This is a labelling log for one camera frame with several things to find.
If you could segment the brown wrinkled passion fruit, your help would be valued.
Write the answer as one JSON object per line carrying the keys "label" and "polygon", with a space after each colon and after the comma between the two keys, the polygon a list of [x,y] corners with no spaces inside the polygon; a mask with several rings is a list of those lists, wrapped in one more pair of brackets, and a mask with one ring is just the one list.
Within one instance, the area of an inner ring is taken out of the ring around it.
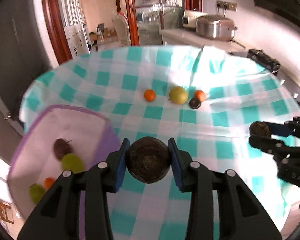
{"label": "brown wrinkled passion fruit", "polygon": [[250,135],[258,135],[262,137],[271,137],[269,126],[265,122],[255,121],[249,126]]}

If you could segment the small green fruit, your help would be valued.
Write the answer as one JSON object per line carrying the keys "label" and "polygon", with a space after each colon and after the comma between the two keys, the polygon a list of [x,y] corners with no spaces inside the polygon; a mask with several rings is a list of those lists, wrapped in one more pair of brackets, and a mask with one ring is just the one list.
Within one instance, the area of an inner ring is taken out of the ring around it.
{"label": "small green fruit", "polygon": [[45,193],[46,189],[37,183],[29,187],[29,195],[34,204],[38,204]]}

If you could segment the orange tangerine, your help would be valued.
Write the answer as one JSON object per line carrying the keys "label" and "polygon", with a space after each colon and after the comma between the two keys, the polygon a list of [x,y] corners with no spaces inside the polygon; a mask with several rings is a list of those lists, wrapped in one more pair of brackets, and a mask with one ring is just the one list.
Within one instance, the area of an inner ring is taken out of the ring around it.
{"label": "orange tangerine", "polygon": [[48,190],[55,182],[54,178],[47,177],[44,180],[44,187]]}
{"label": "orange tangerine", "polygon": [[196,90],[194,93],[194,97],[200,102],[203,102],[206,99],[206,94],[202,90]]}
{"label": "orange tangerine", "polygon": [[147,90],[145,90],[143,97],[147,102],[152,102],[156,98],[156,93],[152,89],[147,89]]}

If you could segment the large green fruit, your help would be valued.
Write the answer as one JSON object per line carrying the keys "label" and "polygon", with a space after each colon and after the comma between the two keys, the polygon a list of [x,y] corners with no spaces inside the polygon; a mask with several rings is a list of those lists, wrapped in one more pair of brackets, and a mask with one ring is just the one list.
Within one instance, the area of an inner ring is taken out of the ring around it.
{"label": "large green fruit", "polygon": [[68,153],[61,159],[61,166],[63,171],[70,170],[73,173],[80,173],[85,171],[85,166],[78,155]]}

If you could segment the large dark purple fruit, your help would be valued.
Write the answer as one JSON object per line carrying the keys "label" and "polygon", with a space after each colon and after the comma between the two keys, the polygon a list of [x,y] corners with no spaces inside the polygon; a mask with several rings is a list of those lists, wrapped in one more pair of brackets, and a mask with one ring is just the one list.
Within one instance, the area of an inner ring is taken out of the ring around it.
{"label": "large dark purple fruit", "polygon": [[61,160],[66,154],[72,153],[71,145],[62,138],[58,138],[53,145],[53,153],[58,160]]}

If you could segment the dark passion fruit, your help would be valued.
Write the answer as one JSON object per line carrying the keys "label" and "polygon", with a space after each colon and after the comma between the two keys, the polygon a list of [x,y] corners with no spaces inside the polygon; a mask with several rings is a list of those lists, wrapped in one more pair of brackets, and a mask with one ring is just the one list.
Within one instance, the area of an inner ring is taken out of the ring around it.
{"label": "dark passion fruit", "polygon": [[191,98],[189,100],[189,106],[192,109],[198,109],[202,105],[201,101],[198,98]]}

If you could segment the yellow pear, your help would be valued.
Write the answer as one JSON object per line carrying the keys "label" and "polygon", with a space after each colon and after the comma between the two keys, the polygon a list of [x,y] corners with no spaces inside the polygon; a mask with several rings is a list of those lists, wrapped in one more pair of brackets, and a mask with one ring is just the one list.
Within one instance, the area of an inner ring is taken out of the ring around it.
{"label": "yellow pear", "polygon": [[188,100],[188,93],[183,87],[175,86],[170,90],[169,99],[172,103],[183,105]]}

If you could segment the dark avocado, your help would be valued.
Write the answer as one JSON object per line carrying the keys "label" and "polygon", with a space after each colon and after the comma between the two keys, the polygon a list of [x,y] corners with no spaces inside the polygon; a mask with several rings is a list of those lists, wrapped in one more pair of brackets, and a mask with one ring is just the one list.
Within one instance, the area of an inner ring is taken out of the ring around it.
{"label": "dark avocado", "polygon": [[136,180],[152,184],[162,180],[172,163],[172,154],[161,140],[143,137],[132,143],[126,153],[128,172]]}

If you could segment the teal white checkered tablecloth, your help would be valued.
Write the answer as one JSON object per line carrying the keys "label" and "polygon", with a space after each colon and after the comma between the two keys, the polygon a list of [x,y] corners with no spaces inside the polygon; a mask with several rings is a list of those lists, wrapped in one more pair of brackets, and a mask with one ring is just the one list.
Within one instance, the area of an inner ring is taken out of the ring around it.
{"label": "teal white checkered tablecloth", "polygon": [[[172,103],[170,90],[183,87],[188,100]],[[152,89],[156,98],[143,94]],[[206,94],[189,106],[196,90]],[[250,59],[213,47],[125,47],[79,56],[37,78],[24,94],[19,117],[29,128],[49,105],[74,105],[101,113],[120,139],[174,138],[207,168],[235,170],[278,229],[300,190],[277,178],[271,155],[249,145],[254,121],[283,123],[300,116],[290,92]]]}

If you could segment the black device on counter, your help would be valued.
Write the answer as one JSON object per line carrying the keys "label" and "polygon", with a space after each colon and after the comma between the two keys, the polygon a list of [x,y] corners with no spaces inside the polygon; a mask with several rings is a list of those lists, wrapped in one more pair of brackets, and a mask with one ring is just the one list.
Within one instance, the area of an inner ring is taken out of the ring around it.
{"label": "black device on counter", "polygon": [[257,64],[266,68],[275,76],[277,76],[281,68],[281,64],[279,63],[279,61],[273,59],[272,57],[264,53],[262,49],[249,49],[247,53],[247,58],[255,61]]}

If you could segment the purple fabric storage basket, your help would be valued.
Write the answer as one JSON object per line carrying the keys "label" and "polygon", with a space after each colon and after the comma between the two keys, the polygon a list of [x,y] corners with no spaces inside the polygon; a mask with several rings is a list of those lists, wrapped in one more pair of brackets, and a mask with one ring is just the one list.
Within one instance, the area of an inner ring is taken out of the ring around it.
{"label": "purple fabric storage basket", "polygon": [[126,148],[99,113],[67,105],[43,111],[8,174],[25,217],[18,238],[112,239],[107,195],[122,186]]}

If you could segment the silver rice cooker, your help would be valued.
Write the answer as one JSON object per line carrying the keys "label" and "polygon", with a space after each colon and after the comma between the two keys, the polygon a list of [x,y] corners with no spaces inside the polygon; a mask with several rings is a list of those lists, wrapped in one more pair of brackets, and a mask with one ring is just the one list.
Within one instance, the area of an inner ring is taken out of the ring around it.
{"label": "silver rice cooker", "polygon": [[237,29],[232,19],[221,15],[205,15],[196,20],[196,34],[210,40],[229,42]]}

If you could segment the white kitchen counter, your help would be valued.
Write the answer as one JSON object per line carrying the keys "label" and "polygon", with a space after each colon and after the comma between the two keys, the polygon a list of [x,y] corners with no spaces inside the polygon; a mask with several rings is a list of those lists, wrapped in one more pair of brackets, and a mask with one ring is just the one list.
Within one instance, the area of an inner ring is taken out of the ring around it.
{"label": "white kitchen counter", "polygon": [[198,48],[202,48],[203,46],[211,46],[227,52],[247,50],[246,46],[238,42],[210,40],[198,36],[194,31],[185,29],[161,29],[159,30],[159,34],[162,36],[163,45],[188,45]]}

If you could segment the white toaster appliance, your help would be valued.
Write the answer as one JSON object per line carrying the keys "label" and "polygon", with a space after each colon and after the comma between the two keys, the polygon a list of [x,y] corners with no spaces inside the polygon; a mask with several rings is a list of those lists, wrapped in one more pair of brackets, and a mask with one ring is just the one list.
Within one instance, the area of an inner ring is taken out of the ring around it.
{"label": "white toaster appliance", "polygon": [[187,29],[195,29],[197,19],[206,15],[207,13],[205,12],[185,10],[182,16],[182,25]]}

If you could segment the dark refrigerator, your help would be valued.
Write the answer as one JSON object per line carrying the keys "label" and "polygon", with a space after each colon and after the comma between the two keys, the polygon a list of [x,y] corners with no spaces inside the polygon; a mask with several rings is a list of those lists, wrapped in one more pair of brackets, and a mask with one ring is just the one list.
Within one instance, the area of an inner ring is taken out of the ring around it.
{"label": "dark refrigerator", "polygon": [[49,68],[33,0],[0,0],[0,98],[8,117],[19,119],[23,94]]}

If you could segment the white chair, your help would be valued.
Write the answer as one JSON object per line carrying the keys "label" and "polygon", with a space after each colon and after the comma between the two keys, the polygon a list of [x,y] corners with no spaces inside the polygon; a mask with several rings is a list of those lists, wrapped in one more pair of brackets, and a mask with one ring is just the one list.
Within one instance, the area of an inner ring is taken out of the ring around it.
{"label": "white chair", "polygon": [[121,14],[112,13],[111,20],[122,47],[131,46],[128,21]]}

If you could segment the wall power socket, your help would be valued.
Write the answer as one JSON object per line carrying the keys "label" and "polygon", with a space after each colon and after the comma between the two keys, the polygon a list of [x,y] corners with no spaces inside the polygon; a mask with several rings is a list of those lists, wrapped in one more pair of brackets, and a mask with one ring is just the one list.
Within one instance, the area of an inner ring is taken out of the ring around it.
{"label": "wall power socket", "polygon": [[216,1],[216,7],[218,9],[237,11],[237,3],[225,2],[225,1]]}

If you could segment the red wooden door frame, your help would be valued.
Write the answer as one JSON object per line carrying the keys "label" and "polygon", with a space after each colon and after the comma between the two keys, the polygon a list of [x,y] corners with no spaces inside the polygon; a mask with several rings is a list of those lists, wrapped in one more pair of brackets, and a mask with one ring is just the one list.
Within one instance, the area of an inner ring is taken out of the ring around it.
{"label": "red wooden door frame", "polygon": [[64,32],[58,0],[42,0],[47,32],[57,62],[63,64],[72,59]]}

